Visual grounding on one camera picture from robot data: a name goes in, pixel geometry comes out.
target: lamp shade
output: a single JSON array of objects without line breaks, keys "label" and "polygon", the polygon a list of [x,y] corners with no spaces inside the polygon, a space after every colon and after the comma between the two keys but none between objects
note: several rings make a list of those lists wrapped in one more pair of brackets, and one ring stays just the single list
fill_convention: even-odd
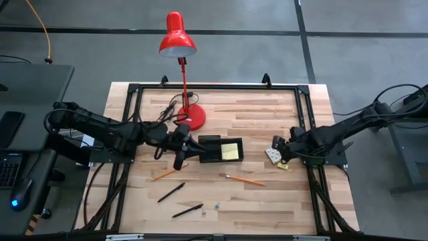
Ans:
[{"label": "lamp shade", "polygon": [[173,11],[167,15],[167,35],[159,47],[159,54],[168,58],[182,58],[196,53],[196,45],[185,32],[181,13]]}]

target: sticky note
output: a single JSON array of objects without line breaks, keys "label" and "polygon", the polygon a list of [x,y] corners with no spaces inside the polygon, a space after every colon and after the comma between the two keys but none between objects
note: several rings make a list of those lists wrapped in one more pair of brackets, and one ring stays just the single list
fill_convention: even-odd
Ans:
[{"label": "sticky note", "polygon": [[279,168],[281,168],[281,169],[288,170],[288,165],[285,165],[285,164],[282,164],[282,163],[278,163],[276,166],[279,167]]},{"label": "sticky note", "polygon": [[221,146],[221,158],[222,160],[239,159],[238,144],[223,144]]}]

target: computer keyboard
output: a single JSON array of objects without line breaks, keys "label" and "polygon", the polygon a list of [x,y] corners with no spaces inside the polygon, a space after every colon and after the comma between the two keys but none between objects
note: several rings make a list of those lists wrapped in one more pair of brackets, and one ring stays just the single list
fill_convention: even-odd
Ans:
[{"label": "computer keyboard", "polygon": [[21,167],[21,154],[0,156],[0,189],[11,189]]}]

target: wood grain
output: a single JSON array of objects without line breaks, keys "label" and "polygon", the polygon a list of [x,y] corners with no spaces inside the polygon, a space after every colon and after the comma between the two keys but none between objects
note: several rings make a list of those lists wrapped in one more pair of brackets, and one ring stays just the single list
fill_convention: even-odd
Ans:
[{"label": "wood grain", "polygon": [[[104,115],[120,120],[126,98],[127,82],[113,82]],[[122,213],[121,232],[145,233],[227,233],[227,234],[314,234],[314,215],[309,194],[306,168],[299,159],[289,163],[289,170],[278,169],[268,160],[264,150],[274,135],[289,137],[289,129],[298,125],[294,95],[278,90],[193,90],[206,111],[199,135],[241,137],[245,159],[242,163],[204,163],[197,157],[188,159],[189,166],[160,180],[153,177],[171,170],[174,153],[165,153],[154,160],[154,147],[140,146],[130,170]],[[316,124],[334,122],[325,85],[310,85]],[[154,121],[179,90],[144,90],[142,119]],[[177,99],[177,108],[181,100]],[[169,123],[169,130],[175,128]],[[88,216],[92,217],[104,201],[112,165],[106,164],[95,179],[88,199]],[[94,172],[90,172],[88,181]],[[227,173],[261,181],[265,187],[228,180]],[[328,188],[333,204],[346,221],[358,229],[349,183],[342,170],[326,167]],[[165,201],[157,200],[181,182],[186,185]],[[174,220],[172,215],[204,203],[201,210]],[[320,205],[324,226],[325,208]],[[83,208],[76,228],[83,226]]]}]

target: black desk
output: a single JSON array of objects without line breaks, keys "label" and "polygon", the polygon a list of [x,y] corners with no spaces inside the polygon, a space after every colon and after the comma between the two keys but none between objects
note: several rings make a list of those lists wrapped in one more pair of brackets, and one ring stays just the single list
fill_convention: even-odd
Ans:
[{"label": "black desk", "polygon": [[0,91],[0,116],[8,110],[21,110],[25,113],[11,145],[0,151],[19,151],[29,155],[21,172],[24,175],[37,160],[39,153],[41,155],[29,175],[33,186],[30,203],[23,211],[12,211],[11,190],[0,190],[0,234],[24,234],[32,215],[40,214],[43,209],[50,189],[47,182],[57,157],[56,151],[43,150],[50,139],[43,128],[43,118],[52,110],[55,101],[63,100],[73,71],[71,66],[0,64],[0,83],[9,88],[8,91]]},{"label": "black desk", "polygon": [[[33,163],[37,160],[39,153],[30,154],[24,165],[23,172],[26,174]],[[56,161],[56,152],[45,150],[40,153],[40,159],[35,165],[29,177],[33,180],[30,202],[24,210],[15,212],[10,208],[11,190],[0,191],[0,233],[18,235],[27,231],[29,221],[33,214],[40,214],[49,193],[47,182]]]}]

